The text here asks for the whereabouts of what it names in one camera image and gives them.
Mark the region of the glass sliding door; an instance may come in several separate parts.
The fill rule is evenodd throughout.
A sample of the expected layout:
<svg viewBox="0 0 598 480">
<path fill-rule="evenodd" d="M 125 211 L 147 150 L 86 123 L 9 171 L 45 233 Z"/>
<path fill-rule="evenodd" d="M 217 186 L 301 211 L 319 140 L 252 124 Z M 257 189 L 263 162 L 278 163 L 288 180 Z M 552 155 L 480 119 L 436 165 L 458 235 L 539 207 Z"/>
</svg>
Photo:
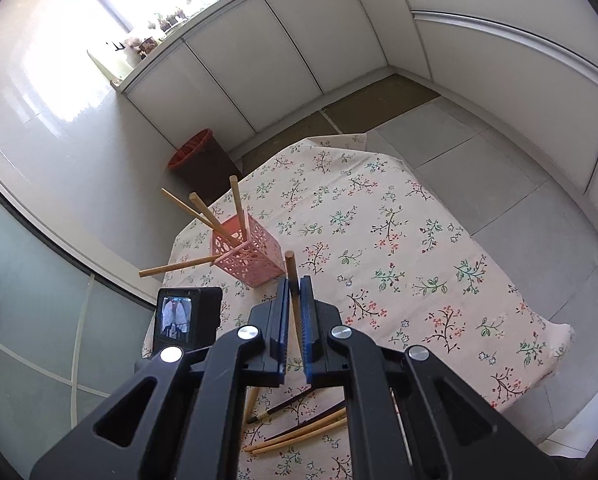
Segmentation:
<svg viewBox="0 0 598 480">
<path fill-rule="evenodd" d="M 19 474 L 132 375 L 152 314 L 0 200 L 0 452 Z"/>
</svg>

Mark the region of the brown floor mat right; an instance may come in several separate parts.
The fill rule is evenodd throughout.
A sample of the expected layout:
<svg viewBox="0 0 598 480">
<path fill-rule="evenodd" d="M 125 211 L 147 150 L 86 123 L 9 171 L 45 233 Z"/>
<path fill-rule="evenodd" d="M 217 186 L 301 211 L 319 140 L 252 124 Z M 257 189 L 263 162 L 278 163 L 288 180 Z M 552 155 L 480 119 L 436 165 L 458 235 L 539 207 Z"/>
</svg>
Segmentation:
<svg viewBox="0 0 598 480">
<path fill-rule="evenodd" d="M 340 132 L 363 133 L 438 96 L 416 81 L 391 75 L 331 103 L 324 112 Z"/>
</svg>

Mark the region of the brown floor mat left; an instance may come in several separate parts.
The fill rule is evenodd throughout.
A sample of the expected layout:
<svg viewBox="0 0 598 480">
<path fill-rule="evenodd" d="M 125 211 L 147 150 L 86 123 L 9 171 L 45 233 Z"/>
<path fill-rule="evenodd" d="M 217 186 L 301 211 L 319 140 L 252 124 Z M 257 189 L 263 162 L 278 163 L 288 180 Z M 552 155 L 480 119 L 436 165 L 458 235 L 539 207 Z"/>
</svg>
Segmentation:
<svg viewBox="0 0 598 480">
<path fill-rule="evenodd" d="M 241 172 L 244 176 L 250 174 L 275 154 L 302 139 L 336 133 L 337 130 L 321 112 L 313 113 L 244 154 L 241 157 Z"/>
</svg>

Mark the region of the floral tablecloth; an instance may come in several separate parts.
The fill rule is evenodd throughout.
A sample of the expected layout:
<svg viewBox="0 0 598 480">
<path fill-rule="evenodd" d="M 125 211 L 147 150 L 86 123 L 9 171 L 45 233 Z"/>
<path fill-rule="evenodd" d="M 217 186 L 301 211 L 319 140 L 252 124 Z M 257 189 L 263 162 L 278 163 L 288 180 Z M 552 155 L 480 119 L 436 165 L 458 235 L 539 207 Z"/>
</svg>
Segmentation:
<svg viewBox="0 0 598 480">
<path fill-rule="evenodd" d="M 553 373 L 574 331 L 534 312 L 500 266 L 399 158 L 365 151 L 365 134 L 305 139 L 239 183 L 253 219 L 343 324 L 403 352 L 424 344 L 493 408 L 507 410 Z M 217 266 L 165 274 L 164 288 L 223 289 L 218 336 L 275 296 Z M 237 479 L 352 479 L 346 427 L 253 456 Z"/>
</svg>

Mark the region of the red-rimmed dark trash bin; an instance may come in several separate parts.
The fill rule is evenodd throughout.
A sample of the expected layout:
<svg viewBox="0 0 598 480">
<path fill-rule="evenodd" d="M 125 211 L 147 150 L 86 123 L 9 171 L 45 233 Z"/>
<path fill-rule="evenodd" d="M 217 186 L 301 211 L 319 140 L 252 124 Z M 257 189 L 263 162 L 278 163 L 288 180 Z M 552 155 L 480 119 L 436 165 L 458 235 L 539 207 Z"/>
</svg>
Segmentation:
<svg viewBox="0 0 598 480">
<path fill-rule="evenodd" d="M 186 141 L 171 157 L 168 169 L 206 204 L 212 204 L 231 188 L 230 177 L 243 177 L 209 128 Z"/>
</svg>

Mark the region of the pink perforated utensil holder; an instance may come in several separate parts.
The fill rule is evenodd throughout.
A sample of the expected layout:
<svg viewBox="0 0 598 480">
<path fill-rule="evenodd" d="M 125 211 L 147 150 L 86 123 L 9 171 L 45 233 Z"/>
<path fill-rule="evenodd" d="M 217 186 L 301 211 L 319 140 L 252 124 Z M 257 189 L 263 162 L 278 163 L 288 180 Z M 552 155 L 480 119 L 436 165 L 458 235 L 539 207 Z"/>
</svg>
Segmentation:
<svg viewBox="0 0 598 480">
<path fill-rule="evenodd" d="M 233 216 L 222 223 L 224 229 L 239 243 L 232 246 L 217 232 L 212 233 L 211 255 L 213 264 L 236 280 L 251 288 L 259 287 L 285 273 L 284 257 L 276 238 L 263 226 L 245 214 L 247 235 L 241 237 L 241 224 Z"/>
</svg>

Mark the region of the brown floor mat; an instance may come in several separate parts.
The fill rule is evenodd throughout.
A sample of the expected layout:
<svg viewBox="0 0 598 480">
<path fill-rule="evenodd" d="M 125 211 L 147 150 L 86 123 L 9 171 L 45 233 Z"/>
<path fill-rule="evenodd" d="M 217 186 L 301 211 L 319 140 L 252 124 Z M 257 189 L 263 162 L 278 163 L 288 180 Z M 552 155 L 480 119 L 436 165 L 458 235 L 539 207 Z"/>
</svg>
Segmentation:
<svg viewBox="0 0 598 480">
<path fill-rule="evenodd" d="M 363 133 L 438 96 L 416 81 L 391 75 L 331 103 L 324 112 L 340 132 Z"/>
<path fill-rule="evenodd" d="M 321 112 L 313 113 L 244 154 L 241 157 L 241 172 L 244 176 L 250 174 L 275 154 L 302 139 L 336 133 L 337 130 Z"/>
</svg>

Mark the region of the black chopstick on table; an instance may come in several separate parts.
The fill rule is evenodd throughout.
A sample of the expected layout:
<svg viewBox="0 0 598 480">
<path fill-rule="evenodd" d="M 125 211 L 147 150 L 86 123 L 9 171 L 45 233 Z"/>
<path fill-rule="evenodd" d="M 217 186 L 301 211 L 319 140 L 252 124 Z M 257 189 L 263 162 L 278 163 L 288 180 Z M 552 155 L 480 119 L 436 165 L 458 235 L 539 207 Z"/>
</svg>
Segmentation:
<svg viewBox="0 0 598 480">
<path fill-rule="evenodd" d="M 315 393 L 316 391 L 319 391 L 319 389 L 320 388 L 310 387 L 307 390 L 303 390 L 303 391 L 299 392 L 298 394 L 296 394 L 295 396 L 293 396 L 292 398 L 289 398 L 289 399 L 281 402 L 280 404 L 274 405 L 271 408 L 268 408 L 266 411 L 264 411 L 258 415 L 250 416 L 249 418 L 246 419 L 245 424 L 251 425 L 251 424 L 254 424 L 255 422 L 259 422 L 260 420 L 264 420 L 267 417 L 270 417 L 273 414 L 276 414 L 277 412 L 282 411 L 284 408 L 288 408 L 291 404 L 294 404 L 300 400 L 303 400 L 310 394 Z"/>
</svg>

